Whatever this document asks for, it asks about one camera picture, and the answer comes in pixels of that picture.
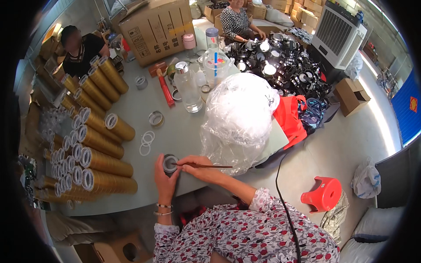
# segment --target red handle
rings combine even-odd
[[[161,84],[162,91],[164,93],[165,99],[167,100],[168,106],[171,107],[175,104],[173,97],[171,96],[170,90],[168,89],[167,84],[165,83],[164,77],[159,77],[159,82]]]

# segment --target pink lid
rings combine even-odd
[[[192,49],[196,47],[195,35],[185,34],[183,35],[183,45],[185,49]]]

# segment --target gray table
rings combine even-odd
[[[196,29],[196,38],[198,47],[204,49],[206,45],[204,33]],[[180,60],[185,59],[184,53],[177,53],[175,56],[179,57]],[[165,61],[168,63],[171,59],[172,56],[167,57]],[[138,191],[134,195],[112,194],[95,202],[84,202],[76,205],[74,210],[61,205],[59,209],[67,216],[114,213],[153,204],[158,200],[154,182],[154,162],[158,154],[171,153],[178,158],[200,154],[202,143],[199,131],[205,115],[205,106],[199,112],[193,114],[188,113],[181,102],[176,103],[175,107],[169,108],[159,80],[157,78],[152,79],[147,68],[141,68],[136,61],[123,64],[125,71],[123,78],[129,85],[129,91],[122,95],[117,103],[113,104],[109,112],[118,114],[136,130],[135,138],[122,144],[125,150],[122,160],[132,164],[134,169],[133,179],[138,184]],[[231,69],[230,74],[235,73],[238,73],[238,70],[236,68]],[[134,79],[137,76],[146,77],[149,83],[146,89],[137,90],[134,84]],[[170,91],[172,91],[172,86],[167,79],[166,81]],[[148,122],[148,116],[156,110],[162,112],[165,122],[159,128],[152,128]],[[139,153],[139,147],[142,135],[149,130],[155,133],[155,140],[151,145],[149,155],[143,157]],[[287,143],[288,139],[284,132],[276,120],[273,120],[269,140],[258,159],[258,163],[264,162],[271,154]],[[182,195],[206,185],[207,183],[188,173],[181,173],[175,195]]]

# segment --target woman in floral shirt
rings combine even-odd
[[[179,233],[171,215],[159,215],[155,224],[154,262],[297,262],[297,249],[280,199],[265,188],[255,189],[214,168],[179,166],[169,178],[161,154],[155,163],[155,182],[160,205],[171,205],[180,170],[207,183],[220,185],[249,205],[249,210],[232,210],[237,205],[217,205],[189,222]],[[206,157],[189,156],[178,161],[212,165]],[[286,203],[300,245],[302,262],[338,262],[339,247],[329,234],[304,214]],[[171,208],[158,207],[169,213]]]

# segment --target red plastic stool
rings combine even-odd
[[[342,193],[342,186],[338,179],[330,177],[316,176],[315,180],[321,180],[320,186],[311,192],[301,195],[301,203],[314,205],[316,211],[310,213],[320,213],[332,210],[339,202]]]

